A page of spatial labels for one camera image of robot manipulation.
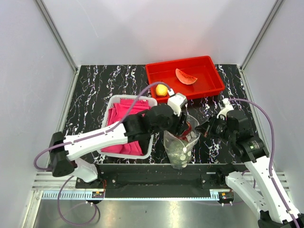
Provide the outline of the dark red fake apple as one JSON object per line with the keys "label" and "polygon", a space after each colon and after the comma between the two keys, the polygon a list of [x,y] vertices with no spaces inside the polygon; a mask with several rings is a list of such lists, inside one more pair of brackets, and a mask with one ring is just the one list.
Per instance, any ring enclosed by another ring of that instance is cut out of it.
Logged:
{"label": "dark red fake apple", "polygon": [[184,141],[188,142],[189,140],[187,139],[187,136],[191,132],[192,127],[191,127],[191,124],[189,122],[187,122],[187,126],[188,126],[187,130],[185,130],[182,135],[177,136],[177,138],[179,138],[180,140],[184,140]]}

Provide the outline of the clear zip top bag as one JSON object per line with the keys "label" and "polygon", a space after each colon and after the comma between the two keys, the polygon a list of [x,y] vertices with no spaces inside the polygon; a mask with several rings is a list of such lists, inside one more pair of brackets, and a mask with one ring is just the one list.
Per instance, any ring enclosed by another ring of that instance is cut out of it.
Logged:
{"label": "clear zip top bag", "polygon": [[199,125],[196,118],[191,115],[187,116],[189,130],[185,136],[174,136],[168,131],[163,133],[163,146],[169,158],[169,162],[174,169],[181,170],[185,168],[192,157],[192,149],[197,144],[200,132],[195,128]]}

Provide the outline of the yellow fake fruit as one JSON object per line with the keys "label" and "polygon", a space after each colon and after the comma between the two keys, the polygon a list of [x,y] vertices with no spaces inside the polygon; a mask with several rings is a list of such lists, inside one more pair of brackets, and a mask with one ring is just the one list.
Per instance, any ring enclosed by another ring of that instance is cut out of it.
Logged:
{"label": "yellow fake fruit", "polygon": [[168,94],[168,88],[165,85],[158,84],[155,88],[156,95],[159,97],[165,97]]}

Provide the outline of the red fake food piece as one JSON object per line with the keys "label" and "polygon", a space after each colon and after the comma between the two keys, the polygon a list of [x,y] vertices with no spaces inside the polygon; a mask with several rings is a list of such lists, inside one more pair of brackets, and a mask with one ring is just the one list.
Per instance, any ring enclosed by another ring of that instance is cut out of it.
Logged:
{"label": "red fake food piece", "polygon": [[198,80],[196,77],[188,75],[180,69],[176,69],[175,74],[178,80],[185,85],[192,85]]}

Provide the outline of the green fake vegetable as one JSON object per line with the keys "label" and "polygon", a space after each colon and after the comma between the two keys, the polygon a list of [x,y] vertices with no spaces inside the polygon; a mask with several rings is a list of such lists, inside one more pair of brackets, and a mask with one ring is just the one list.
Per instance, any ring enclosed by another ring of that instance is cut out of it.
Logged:
{"label": "green fake vegetable", "polygon": [[167,149],[170,164],[175,169],[183,169],[190,162],[191,149],[184,140],[172,141]]}

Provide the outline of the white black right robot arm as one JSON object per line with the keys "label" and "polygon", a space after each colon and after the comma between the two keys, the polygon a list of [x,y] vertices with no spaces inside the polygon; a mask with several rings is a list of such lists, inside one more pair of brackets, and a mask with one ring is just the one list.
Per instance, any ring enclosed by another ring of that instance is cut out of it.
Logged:
{"label": "white black right robot arm", "polygon": [[304,215],[294,206],[278,176],[269,166],[270,154],[264,142],[251,133],[243,111],[231,110],[212,116],[196,127],[206,138],[227,141],[256,181],[258,190],[246,181],[233,165],[219,170],[215,177],[220,188],[231,188],[256,215],[260,228],[302,228]]}

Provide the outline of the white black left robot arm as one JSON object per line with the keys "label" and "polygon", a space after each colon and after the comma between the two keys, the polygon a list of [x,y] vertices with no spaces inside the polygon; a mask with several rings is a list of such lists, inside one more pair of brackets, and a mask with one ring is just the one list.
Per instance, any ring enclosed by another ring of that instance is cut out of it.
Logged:
{"label": "white black left robot arm", "polygon": [[82,156],[109,146],[148,140],[162,131],[181,136],[188,128],[186,113],[177,113],[169,105],[161,104],[85,134],[59,138],[55,133],[49,151],[51,172],[53,177],[72,175],[98,188],[103,177],[97,167],[84,161]]}

